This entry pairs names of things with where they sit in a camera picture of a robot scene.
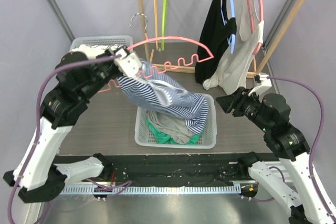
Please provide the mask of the grey tank top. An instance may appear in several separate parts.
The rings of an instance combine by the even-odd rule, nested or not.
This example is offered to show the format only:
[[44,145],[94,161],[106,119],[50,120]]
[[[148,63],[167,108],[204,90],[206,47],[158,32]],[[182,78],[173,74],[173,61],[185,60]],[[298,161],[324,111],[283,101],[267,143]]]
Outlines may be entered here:
[[146,119],[147,118],[157,129],[169,135],[173,132],[179,132],[183,135],[187,135],[187,133],[192,132],[187,128],[184,119],[178,119],[176,117],[154,111],[146,111]]

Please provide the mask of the light blue hanger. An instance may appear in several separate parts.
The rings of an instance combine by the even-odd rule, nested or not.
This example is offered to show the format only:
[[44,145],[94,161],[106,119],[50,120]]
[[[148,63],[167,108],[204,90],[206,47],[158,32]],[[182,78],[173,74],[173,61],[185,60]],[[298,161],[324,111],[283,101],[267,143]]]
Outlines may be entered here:
[[236,15],[234,0],[214,0],[213,47],[215,56],[220,57],[229,47],[233,54],[236,40]]

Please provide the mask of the pink wavy hanger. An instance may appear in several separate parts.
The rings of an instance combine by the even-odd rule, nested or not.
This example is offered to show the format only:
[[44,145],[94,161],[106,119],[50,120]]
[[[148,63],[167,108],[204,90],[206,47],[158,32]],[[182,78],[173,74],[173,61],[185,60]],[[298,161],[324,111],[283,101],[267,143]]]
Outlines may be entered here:
[[[117,35],[134,35],[133,43],[135,44],[137,41],[144,40],[144,36],[142,34],[142,21],[147,23],[148,21],[152,21],[152,19],[146,19],[142,15],[138,15],[134,17],[133,25],[130,27],[130,19],[128,16],[121,21],[112,20],[109,22],[103,22],[102,27],[97,29],[96,36],[117,36]],[[191,60],[191,55],[195,54],[197,51],[197,46],[195,44],[189,43],[187,41],[174,41],[166,42],[166,49],[164,51],[156,50],[156,44],[154,42],[150,42],[147,44],[149,53],[151,50],[154,50],[153,55],[153,63],[163,64],[166,61],[170,61],[173,65],[177,65],[178,58],[183,57],[186,59],[186,62],[189,63]],[[222,94],[220,89],[215,88],[211,90],[205,90],[202,85],[197,84],[194,81],[193,73],[182,73],[181,69],[177,69],[176,72],[167,71],[166,74],[171,76],[174,80],[180,83],[183,87],[188,89],[190,92],[199,92],[199,93],[207,93],[212,96],[217,96]]]

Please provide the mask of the green tank top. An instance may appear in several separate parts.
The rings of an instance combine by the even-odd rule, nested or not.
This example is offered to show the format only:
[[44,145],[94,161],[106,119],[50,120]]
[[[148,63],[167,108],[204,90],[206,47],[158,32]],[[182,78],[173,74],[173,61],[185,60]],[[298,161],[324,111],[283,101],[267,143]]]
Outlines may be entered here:
[[174,145],[196,145],[202,134],[187,133],[183,135],[179,132],[173,132],[171,135],[160,131],[155,127],[153,123],[146,119],[146,125],[149,127],[150,131],[153,133],[155,140],[159,144],[174,144]]

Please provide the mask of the black tank top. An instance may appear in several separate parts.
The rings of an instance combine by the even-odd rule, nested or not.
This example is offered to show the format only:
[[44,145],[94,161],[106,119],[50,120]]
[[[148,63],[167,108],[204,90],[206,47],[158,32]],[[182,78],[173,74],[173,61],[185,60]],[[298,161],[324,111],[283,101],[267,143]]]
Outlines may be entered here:
[[237,31],[236,19],[227,16],[226,1],[212,0],[205,19],[199,42],[209,48],[214,58],[196,63],[195,81],[199,84],[215,73],[223,53],[229,47],[228,39]]

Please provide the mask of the blue striped tank top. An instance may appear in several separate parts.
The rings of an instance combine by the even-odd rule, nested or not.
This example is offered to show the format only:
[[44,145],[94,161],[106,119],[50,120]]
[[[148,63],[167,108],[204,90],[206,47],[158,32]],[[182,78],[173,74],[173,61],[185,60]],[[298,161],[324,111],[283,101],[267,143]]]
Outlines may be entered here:
[[209,111],[206,98],[187,91],[168,74],[160,73],[150,62],[142,60],[142,68],[136,76],[121,76],[117,82],[131,103],[183,119],[190,131],[202,133]]

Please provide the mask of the lime green hanger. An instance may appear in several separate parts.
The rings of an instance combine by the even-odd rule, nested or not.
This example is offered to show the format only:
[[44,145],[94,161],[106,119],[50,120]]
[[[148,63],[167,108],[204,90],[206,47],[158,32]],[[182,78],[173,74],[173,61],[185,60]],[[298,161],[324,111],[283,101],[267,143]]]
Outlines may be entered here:
[[169,0],[163,0],[162,2],[162,25],[161,25],[161,36],[162,37],[165,36],[168,2]]

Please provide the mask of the yellow hanger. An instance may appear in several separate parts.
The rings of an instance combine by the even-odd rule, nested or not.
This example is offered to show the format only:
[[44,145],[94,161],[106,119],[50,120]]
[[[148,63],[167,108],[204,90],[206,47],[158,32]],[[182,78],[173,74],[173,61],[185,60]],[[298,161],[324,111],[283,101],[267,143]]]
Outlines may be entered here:
[[158,33],[158,3],[157,0],[153,0],[153,8],[154,8],[154,31],[155,31],[155,37],[157,38],[159,36]]

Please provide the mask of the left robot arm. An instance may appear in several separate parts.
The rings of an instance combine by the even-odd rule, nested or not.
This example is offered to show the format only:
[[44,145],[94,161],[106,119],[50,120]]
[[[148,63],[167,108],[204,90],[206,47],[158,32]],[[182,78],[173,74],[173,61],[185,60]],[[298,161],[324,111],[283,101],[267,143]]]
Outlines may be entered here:
[[94,59],[83,52],[65,54],[43,82],[36,102],[36,130],[26,154],[15,170],[4,173],[11,187],[20,187],[24,203],[49,202],[69,184],[87,178],[107,181],[111,162],[102,154],[67,164],[54,164],[64,138],[87,110],[90,99],[108,82],[121,76],[114,64],[117,58],[104,51]]

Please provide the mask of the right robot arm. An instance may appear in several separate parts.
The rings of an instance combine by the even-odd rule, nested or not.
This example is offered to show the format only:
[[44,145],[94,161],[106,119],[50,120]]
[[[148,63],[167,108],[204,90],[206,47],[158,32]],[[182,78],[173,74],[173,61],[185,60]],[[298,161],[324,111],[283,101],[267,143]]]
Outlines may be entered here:
[[216,98],[225,113],[245,116],[264,133],[267,147],[290,176],[295,189],[277,177],[256,153],[238,159],[237,173],[242,179],[254,179],[284,209],[290,223],[335,223],[335,205],[325,190],[317,192],[317,174],[309,171],[312,148],[300,130],[289,122],[291,108],[286,99],[268,93],[263,99],[245,88]]

